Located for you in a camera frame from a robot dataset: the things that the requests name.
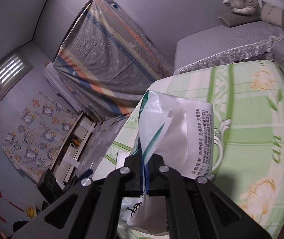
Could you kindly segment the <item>torn white tissue wrapper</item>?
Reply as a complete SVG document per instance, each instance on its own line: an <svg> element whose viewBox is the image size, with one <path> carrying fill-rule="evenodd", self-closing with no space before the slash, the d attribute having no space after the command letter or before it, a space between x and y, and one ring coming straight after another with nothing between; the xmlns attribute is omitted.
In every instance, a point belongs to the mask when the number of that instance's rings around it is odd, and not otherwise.
<svg viewBox="0 0 284 239"><path fill-rule="evenodd" d="M151 156L162 156L163 162L182 176L212 178L213 106L210 103L147 91L139 110L137 146L145 165L143 190L148 190L150 175L146 172ZM165 198L143 194L122 201L121 226L151 235L168 233Z"/></svg>

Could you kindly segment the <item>white shelf cabinet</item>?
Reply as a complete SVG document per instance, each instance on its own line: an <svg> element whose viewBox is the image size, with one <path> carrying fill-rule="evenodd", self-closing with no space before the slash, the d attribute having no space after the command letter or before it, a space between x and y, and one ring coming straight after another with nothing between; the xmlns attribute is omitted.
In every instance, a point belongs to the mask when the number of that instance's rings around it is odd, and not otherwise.
<svg viewBox="0 0 284 239"><path fill-rule="evenodd" d="M80 167L80 157L95 128L96 123L81 113L64 138L49 167L62 188L71 180L74 171Z"/></svg>

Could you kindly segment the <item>green floral table cloth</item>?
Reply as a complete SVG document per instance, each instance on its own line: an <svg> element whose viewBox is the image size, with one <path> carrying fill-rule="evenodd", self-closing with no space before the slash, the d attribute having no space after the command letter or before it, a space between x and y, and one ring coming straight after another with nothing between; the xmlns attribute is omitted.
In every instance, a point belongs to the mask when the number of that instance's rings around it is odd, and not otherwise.
<svg viewBox="0 0 284 239"><path fill-rule="evenodd" d="M213 182L272 238L284 232L284 74L271 61L215 66L151 90L211 103Z"/></svg>

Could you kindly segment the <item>cartoon print cloth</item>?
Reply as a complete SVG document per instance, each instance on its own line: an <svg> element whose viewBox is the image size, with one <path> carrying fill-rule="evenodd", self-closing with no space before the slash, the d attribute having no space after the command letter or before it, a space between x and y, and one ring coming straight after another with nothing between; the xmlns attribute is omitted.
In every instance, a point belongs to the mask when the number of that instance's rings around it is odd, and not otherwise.
<svg viewBox="0 0 284 239"><path fill-rule="evenodd" d="M16 169L37 183L54 161L76 118L77 114L39 92L6 134L3 151Z"/></svg>

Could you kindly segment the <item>striped grey hanging sheet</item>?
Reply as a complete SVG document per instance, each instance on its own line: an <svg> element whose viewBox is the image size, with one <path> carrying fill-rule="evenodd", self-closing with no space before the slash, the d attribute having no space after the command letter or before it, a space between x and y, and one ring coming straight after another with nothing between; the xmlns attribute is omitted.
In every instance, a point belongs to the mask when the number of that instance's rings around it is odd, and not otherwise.
<svg viewBox="0 0 284 239"><path fill-rule="evenodd" d="M116 4L91 0L66 34L45 76L77 112L96 121L130 114L174 67Z"/></svg>

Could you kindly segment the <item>grey wedge pillow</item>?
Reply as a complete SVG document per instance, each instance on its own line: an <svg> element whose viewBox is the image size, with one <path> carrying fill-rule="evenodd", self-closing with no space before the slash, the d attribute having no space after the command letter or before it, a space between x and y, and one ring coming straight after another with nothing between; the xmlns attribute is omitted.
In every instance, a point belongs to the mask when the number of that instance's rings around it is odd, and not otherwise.
<svg viewBox="0 0 284 239"><path fill-rule="evenodd" d="M258 15L245 16L245 15L235 14L233 12L228 12L226 14L223 14L218 18L221 21L222 25L227 27L235 27L247 23L260 21Z"/></svg>

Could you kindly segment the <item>grey brown cushion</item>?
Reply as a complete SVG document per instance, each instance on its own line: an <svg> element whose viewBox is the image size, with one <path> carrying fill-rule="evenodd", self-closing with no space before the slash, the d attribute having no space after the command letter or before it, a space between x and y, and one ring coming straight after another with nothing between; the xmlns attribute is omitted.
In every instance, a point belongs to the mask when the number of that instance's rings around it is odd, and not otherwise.
<svg viewBox="0 0 284 239"><path fill-rule="evenodd" d="M284 30L284 9L262 1L260 19Z"/></svg>

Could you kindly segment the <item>wall window vent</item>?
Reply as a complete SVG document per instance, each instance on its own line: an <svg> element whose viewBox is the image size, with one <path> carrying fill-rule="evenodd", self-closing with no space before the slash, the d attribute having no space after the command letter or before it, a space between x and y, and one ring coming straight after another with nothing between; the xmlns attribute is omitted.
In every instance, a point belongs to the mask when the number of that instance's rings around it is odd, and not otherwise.
<svg viewBox="0 0 284 239"><path fill-rule="evenodd" d="M32 69L20 48L4 57L0 61L0 100Z"/></svg>

